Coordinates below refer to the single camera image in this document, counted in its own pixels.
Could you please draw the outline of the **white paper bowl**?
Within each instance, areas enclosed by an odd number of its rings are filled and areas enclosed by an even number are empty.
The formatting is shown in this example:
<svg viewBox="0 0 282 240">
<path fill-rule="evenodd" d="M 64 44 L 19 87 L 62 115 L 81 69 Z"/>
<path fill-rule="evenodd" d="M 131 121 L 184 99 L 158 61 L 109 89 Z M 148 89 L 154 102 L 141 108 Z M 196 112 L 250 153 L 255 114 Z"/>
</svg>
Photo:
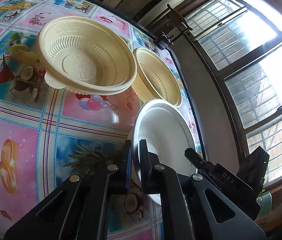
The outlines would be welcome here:
<svg viewBox="0 0 282 240">
<path fill-rule="evenodd" d="M 184 153 L 195 149 L 193 136 L 185 118 L 170 103 L 153 99 L 139 110 L 128 139 L 132 142 L 132 180 L 141 187 L 139 141 L 146 140 L 148 151 L 157 155 L 161 164 L 176 173 L 191 176 L 197 169 Z"/>
</svg>

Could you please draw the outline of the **colourful printed tablecloth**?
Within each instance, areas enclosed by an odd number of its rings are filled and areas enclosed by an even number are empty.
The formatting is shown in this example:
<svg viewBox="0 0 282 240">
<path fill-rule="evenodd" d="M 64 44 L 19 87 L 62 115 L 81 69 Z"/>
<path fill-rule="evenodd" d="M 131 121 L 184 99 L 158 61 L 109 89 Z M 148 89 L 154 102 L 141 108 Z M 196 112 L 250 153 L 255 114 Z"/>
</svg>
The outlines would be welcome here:
<svg viewBox="0 0 282 240">
<path fill-rule="evenodd" d="M 52 89 L 34 59 L 41 28 L 60 16 L 84 16 L 113 30 L 130 50 L 151 49 L 182 92 L 180 112 L 195 147 L 201 133 L 176 57 L 123 14 L 95 0 L 0 0 L 0 239 L 70 174 L 77 146 L 113 153 L 123 146 L 142 102 L 132 88 L 112 96 Z"/>
</svg>

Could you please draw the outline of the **beige plastic bowl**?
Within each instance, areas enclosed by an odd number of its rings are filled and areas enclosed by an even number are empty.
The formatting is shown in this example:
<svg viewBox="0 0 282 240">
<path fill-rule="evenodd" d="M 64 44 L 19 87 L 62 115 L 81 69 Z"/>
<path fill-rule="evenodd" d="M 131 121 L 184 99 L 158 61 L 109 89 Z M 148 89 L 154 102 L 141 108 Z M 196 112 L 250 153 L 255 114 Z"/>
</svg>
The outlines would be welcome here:
<svg viewBox="0 0 282 240">
<path fill-rule="evenodd" d="M 181 107 L 183 99 L 180 87 L 162 59 L 142 47 L 136 48 L 133 55 L 137 63 L 137 76 L 132 89 L 138 98 L 143 103 L 163 99 L 176 108 Z"/>
<path fill-rule="evenodd" d="M 48 22 L 39 32 L 36 50 L 45 82 L 76 94 L 115 95 L 137 76 L 137 64 L 126 42 L 101 23 L 81 16 Z"/>
</svg>

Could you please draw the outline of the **window with metal grille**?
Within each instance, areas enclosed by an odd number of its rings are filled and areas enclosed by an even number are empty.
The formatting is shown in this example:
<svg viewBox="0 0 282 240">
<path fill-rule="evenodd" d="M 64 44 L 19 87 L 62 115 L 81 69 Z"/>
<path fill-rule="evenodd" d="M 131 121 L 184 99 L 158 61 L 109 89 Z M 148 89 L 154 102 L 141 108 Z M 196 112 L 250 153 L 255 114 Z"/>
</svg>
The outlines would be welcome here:
<svg viewBox="0 0 282 240">
<path fill-rule="evenodd" d="M 265 184 L 282 182 L 282 1 L 193 0 L 181 13 L 240 149 L 262 147 L 269 154 Z"/>
</svg>

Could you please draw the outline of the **dark wooden chair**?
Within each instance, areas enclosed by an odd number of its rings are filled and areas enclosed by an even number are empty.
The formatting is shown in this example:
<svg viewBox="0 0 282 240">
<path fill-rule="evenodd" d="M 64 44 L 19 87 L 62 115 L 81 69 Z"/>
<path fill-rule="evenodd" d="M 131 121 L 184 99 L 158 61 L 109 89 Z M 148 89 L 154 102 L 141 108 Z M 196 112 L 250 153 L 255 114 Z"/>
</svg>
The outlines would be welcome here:
<svg viewBox="0 0 282 240">
<path fill-rule="evenodd" d="M 187 31 L 193 30 L 193 28 L 188 25 L 185 18 L 177 10 L 172 8 L 170 4 L 167 4 L 167 9 L 170 11 L 170 20 L 158 29 L 156 32 L 157 38 L 154 41 L 155 45 L 160 50 L 165 50 Z M 174 34 L 169 36 L 168 33 L 174 28 L 177 28 L 180 33 L 177 36 Z"/>
</svg>

